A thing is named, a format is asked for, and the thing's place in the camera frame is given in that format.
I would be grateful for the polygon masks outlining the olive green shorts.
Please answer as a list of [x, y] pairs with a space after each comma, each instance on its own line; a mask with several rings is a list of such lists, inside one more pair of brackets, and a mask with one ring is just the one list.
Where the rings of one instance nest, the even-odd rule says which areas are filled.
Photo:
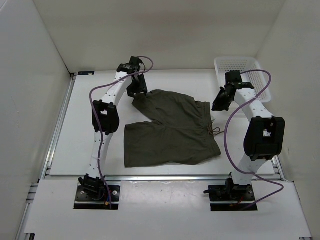
[[198, 165], [221, 155], [209, 102], [164, 90], [139, 93], [132, 105], [149, 121], [124, 128], [124, 166]]

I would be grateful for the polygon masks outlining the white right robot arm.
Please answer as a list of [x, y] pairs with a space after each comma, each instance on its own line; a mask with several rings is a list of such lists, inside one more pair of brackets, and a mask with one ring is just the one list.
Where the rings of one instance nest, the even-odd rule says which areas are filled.
[[243, 141], [244, 155], [241, 161], [239, 164], [235, 164], [233, 160], [229, 161], [234, 171], [231, 173], [232, 183], [225, 186], [224, 193], [230, 200], [238, 199], [243, 189], [251, 184], [252, 178], [257, 176], [258, 170], [281, 153], [286, 125], [283, 117], [274, 116], [259, 100], [271, 82], [268, 81], [260, 91], [256, 91], [252, 83], [243, 81], [242, 75], [239, 70], [225, 73], [225, 85], [220, 88], [212, 104], [214, 112], [228, 111], [231, 103], [238, 104], [224, 128], [223, 144], [228, 158], [231, 155], [227, 133], [232, 118], [239, 111], [243, 111], [249, 122]]

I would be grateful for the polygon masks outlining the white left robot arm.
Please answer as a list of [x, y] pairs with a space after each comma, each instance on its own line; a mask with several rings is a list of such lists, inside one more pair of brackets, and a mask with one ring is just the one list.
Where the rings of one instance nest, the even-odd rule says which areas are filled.
[[89, 168], [84, 177], [79, 178], [84, 191], [93, 199], [100, 200], [110, 189], [103, 174], [111, 139], [120, 126], [118, 104], [124, 93], [131, 98], [138, 94], [147, 94], [145, 73], [147, 68], [143, 59], [146, 56], [132, 56], [128, 63], [121, 63], [116, 69], [111, 83], [94, 87], [89, 92], [94, 129], [94, 145]]

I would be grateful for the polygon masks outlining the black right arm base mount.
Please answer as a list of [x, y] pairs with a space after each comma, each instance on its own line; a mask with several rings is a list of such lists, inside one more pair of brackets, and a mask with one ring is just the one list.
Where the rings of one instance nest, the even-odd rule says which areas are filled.
[[228, 178], [224, 185], [209, 185], [203, 193], [209, 196], [211, 212], [258, 210], [251, 184], [234, 184], [233, 180]]

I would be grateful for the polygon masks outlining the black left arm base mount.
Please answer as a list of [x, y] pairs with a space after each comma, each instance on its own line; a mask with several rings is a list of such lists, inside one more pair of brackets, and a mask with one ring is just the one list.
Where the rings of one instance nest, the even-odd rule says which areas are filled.
[[113, 210], [119, 209], [120, 185], [108, 185], [99, 177], [88, 174], [78, 178], [73, 208], [75, 210]]

